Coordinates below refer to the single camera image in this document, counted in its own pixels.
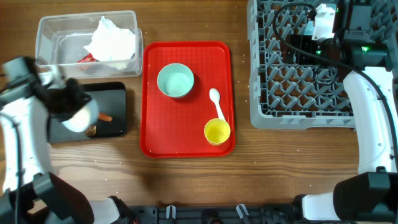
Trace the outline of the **blue bowl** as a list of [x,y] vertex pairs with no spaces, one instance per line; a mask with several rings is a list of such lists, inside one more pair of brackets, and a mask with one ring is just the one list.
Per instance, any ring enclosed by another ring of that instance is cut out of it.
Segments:
[[83,132],[92,124],[96,123],[100,115],[97,101],[92,99],[78,110],[70,119],[63,121],[62,124],[73,132]]

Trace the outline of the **orange carrot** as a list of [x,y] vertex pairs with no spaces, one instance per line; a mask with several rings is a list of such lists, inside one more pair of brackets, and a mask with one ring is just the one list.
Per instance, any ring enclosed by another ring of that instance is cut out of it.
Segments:
[[113,118],[111,116],[103,114],[103,113],[99,114],[98,119],[101,121],[106,121],[106,122],[111,122],[113,120]]

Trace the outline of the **green bowl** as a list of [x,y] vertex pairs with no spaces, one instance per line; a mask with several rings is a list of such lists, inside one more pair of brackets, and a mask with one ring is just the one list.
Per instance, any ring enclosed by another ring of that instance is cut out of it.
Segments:
[[171,63],[163,67],[157,76],[158,89],[170,98],[182,98],[193,88],[193,72],[182,63]]

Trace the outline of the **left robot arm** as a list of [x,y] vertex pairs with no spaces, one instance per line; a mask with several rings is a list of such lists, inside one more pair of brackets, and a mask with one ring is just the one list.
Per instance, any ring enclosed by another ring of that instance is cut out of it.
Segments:
[[1,94],[7,164],[1,223],[137,223],[122,200],[110,196],[89,202],[52,172],[47,149],[50,116],[79,133],[95,124],[100,114],[123,112],[115,106],[115,96],[97,98],[87,88],[74,78],[57,88],[26,80],[10,83]]

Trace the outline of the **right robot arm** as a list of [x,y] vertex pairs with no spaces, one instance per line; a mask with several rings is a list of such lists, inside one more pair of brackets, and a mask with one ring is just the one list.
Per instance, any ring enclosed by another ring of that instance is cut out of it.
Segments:
[[311,41],[301,48],[295,36],[285,48],[338,68],[356,125],[358,174],[332,192],[299,197],[299,218],[310,222],[397,223],[397,111],[387,45],[343,38],[337,44]]

